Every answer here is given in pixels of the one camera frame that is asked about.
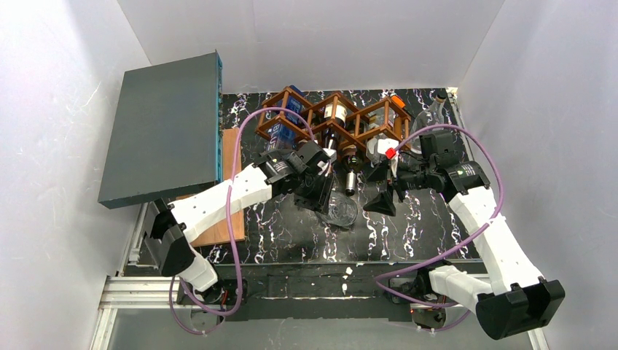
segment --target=gray box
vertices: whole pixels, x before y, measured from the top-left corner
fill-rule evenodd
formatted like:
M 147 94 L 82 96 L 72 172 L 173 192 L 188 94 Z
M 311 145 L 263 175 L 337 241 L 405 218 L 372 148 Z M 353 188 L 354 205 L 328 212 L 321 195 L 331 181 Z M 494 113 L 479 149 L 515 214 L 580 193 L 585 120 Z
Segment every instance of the gray box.
M 109 209 L 222 180 L 219 55 L 125 72 L 98 202 Z

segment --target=white wall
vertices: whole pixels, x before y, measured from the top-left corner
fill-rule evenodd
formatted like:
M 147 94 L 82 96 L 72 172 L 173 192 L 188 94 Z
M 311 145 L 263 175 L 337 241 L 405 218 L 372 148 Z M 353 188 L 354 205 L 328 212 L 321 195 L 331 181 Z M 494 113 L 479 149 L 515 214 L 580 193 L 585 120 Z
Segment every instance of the white wall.
M 459 92 L 517 240 L 566 289 L 549 346 L 615 349 L 618 3 L 506 0 Z
M 97 203 L 122 73 L 117 2 L 0 4 L 0 349 L 86 349 L 136 208 Z
M 504 0 L 119 0 L 152 64 L 217 49 L 226 93 L 457 86 Z

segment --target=marble pattern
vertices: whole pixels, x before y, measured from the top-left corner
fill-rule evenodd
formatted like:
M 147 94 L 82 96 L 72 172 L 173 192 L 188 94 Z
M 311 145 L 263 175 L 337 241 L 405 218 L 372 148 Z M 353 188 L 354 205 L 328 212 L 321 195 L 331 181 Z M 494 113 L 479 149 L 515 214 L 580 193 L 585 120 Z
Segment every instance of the marble pattern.
M 310 92 L 307 99 L 315 103 L 330 93 Z M 416 115 L 431 104 L 435 89 L 351 90 L 343 93 L 359 108 L 384 96 L 397 94 Z M 238 127 L 270 96 L 271 93 L 225 95 L 223 127 Z M 448 101 L 443 114 L 448 123 L 456 123 Z M 248 123 L 241 138 L 243 167 L 266 147 L 266 141 L 254 133 L 256 126 L 257 118 Z M 456 143 L 466 157 L 459 135 Z M 335 173 L 335 190 L 343 191 L 344 172 L 340 166 L 335 166 Z M 409 192 L 403 203 L 396 203 L 396 217 L 361 209 L 377 193 L 378 186 L 367 184 L 363 174 L 359 174 L 359 190 L 353 196 L 359 206 L 359 216 L 349 229 L 326 225 L 313 212 L 298 209 L 291 195 L 245 209 L 246 240 L 238 242 L 240 261 L 262 264 L 425 260 L 467 237 L 463 225 L 433 190 Z M 232 263 L 229 244 L 204 246 L 199 250 L 213 263 Z M 469 259 L 478 256 L 470 246 L 460 249 L 452 257 Z

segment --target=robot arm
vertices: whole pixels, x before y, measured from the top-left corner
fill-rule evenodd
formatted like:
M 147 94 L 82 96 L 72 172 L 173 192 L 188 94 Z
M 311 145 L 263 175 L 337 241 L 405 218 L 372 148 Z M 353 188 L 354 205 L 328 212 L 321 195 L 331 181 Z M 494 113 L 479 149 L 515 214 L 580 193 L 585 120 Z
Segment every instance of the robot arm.
M 329 156 L 320 146 L 307 142 L 296 152 L 278 149 L 262 154 L 238 173 L 233 183 L 230 179 L 170 203 L 150 203 L 144 242 L 161 276 L 180 275 L 200 292 L 217 282 L 212 265 L 195 253 L 189 242 L 225 218 L 230 186 L 231 213 L 288 193 L 294 193 L 297 206 L 325 212 L 334 180 L 334 175 L 325 171 L 328 162 Z
M 394 173 L 391 160 L 376 170 L 377 177 L 386 174 L 387 190 L 370 201 L 365 210 L 394 215 L 394 192 L 402 201 L 408 190 L 432 188 L 442 194 L 468 232 L 477 231 L 496 207 L 489 181 L 478 163 L 460 161 L 449 131 L 421 135 L 421 149 L 423 159 L 412 166 L 399 164 Z M 475 313 L 493 339 L 547 325 L 565 296 L 564 289 L 557 280 L 547 281 L 531 263 L 501 214 L 474 239 L 474 245 L 490 283 L 443 261 L 418 271 L 411 296 L 422 298 L 434 293 L 449 297 Z

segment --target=marble surface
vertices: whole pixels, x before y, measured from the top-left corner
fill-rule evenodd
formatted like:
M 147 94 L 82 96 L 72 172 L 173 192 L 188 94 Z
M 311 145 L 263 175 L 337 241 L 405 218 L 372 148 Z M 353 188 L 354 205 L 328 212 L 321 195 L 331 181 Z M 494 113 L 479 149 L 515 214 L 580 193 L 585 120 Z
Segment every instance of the marble surface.
M 435 89 L 352 90 L 343 91 L 359 108 L 397 94 L 414 115 L 431 104 Z M 315 103 L 329 91 L 316 91 L 307 99 Z M 238 127 L 261 107 L 271 93 L 225 95 L 223 98 L 224 128 Z M 453 110 L 447 101 L 442 113 L 448 123 L 455 123 Z M 243 167 L 253 156 L 264 152 L 266 141 L 256 135 L 257 118 L 248 123 L 241 138 Z M 457 135 L 457 148 L 464 145 Z M 343 191 L 344 172 L 335 166 L 335 190 Z M 367 184 L 359 175 L 359 190 L 352 197 L 359 206 L 359 215 L 352 227 L 344 229 L 324 224 L 308 210 L 298 209 L 288 195 L 245 209 L 246 240 L 238 242 L 243 263 L 336 263 L 403 260 L 425 260 L 439 254 L 467 237 L 463 225 L 448 210 L 439 194 L 430 190 L 409 192 L 404 203 L 396 203 L 397 216 L 369 213 L 362 206 L 378 193 L 376 184 Z M 199 248 L 213 263 L 232 263 L 229 244 Z M 460 249 L 452 258 L 477 258 L 473 246 Z

